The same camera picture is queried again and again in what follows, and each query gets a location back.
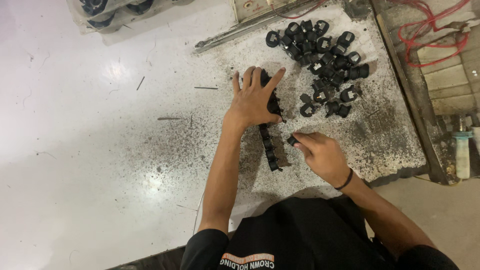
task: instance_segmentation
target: yellow cable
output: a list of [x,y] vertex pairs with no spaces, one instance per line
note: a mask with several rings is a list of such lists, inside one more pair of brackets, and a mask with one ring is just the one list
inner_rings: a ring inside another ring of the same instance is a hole
[[414,177],[415,177],[415,178],[418,178],[418,179],[422,179],[422,180],[428,181],[428,182],[431,182],[431,183],[439,184],[439,185],[442,185],[442,186],[456,186],[456,185],[458,185],[459,183],[461,183],[461,182],[463,181],[463,179],[460,179],[460,181],[458,181],[458,182],[455,183],[455,184],[444,185],[444,184],[437,183],[437,182],[433,182],[433,181],[430,181],[430,180],[428,180],[428,179],[421,178],[421,177],[418,177],[418,176],[414,176]]

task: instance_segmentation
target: black shirt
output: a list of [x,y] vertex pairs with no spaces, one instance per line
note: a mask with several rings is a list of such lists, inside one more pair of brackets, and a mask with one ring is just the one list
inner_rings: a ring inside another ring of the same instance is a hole
[[452,269],[442,252],[416,246],[393,260],[370,241],[365,220],[345,196],[289,198],[258,216],[242,219],[229,241],[216,229],[202,230],[187,243],[182,270],[209,269]]

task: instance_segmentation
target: clear plastic packaging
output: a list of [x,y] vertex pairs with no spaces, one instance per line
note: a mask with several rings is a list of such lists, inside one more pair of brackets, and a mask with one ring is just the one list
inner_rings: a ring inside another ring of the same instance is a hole
[[73,21],[82,35],[111,33],[122,25],[156,15],[163,5],[184,5],[193,0],[67,0]]

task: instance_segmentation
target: hand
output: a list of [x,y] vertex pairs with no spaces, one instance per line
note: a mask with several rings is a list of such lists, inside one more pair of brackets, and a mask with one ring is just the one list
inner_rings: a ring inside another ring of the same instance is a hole
[[333,187],[341,187],[350,174],[345,155],[335,139],[321,133],[293,133],[300,142],[294,144],[305,156],[312,171]]
[[239,72],[233,75],[233,101],[224,117],[224,123],[235,125],[243,130],[251,125],[262,123],[280,123],[278,114],[267,110],[267,103],[273,89],[285,74],[282,67],[265,87],[260,85],[262,68],[249,67],[243,74],[243,88],[239,85]]

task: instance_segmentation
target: black wristband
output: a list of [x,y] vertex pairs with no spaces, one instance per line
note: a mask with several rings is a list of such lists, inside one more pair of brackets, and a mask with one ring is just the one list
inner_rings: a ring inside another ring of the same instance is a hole
[[345,184],[343,184],[343,186],[341,186],[341,187],[336,187],[335,189],[340,190],[340,189],[346,187],[350,183],[350,181],[352,180],[352,176],[353,176],[353,170],[352,170],[352,168],[350,168],[350,174],[348,175],[348,178],[347,178],[347,181],[345,182]]

